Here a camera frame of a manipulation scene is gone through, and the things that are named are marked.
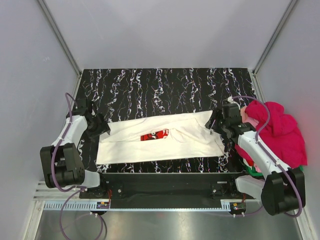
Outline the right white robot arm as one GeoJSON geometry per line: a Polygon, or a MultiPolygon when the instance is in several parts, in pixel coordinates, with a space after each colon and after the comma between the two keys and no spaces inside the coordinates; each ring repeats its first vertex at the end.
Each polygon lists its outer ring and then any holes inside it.
{"type": "Polygon", "coordinates": [[[251,123],[242,121],[236,103],[227,103],[213,110],[206,127],[233,140],[252,158],[264,177],[239,176],[227,185],[230,197],[236,199],[243,194],[249,195],[259,200],[271,216],[300,216],[306,204],[304,173],[276,156],[260,138],[259,131],[251,123]]]}

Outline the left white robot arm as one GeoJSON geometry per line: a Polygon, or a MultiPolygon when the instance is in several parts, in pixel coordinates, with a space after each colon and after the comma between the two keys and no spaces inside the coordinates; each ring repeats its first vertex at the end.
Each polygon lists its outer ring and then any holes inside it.
{"type": "Polygon", "coordinates": [[[92,100],[76,101],[75,109],[66,116],[65,126],[58,138],[40,150],[40,160],[45,184],[68,192],[75,187],[90,189],[97,198],[108,193],[108,186],[97,172],[85,170],[78,151],[83,135],[95,141],[102,134],[110,134],[110,127],[92,100]]]}

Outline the white Coca-Cola t-shirt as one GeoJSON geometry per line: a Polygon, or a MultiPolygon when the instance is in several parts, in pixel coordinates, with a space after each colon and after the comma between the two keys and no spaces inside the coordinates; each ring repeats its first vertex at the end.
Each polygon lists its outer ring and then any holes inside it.
{"type": "Polygon", "coordinates": [[[213,111],[111,122],[99,138],[97,165],[220,157],[225,146],[207,128],[213,111]]]}

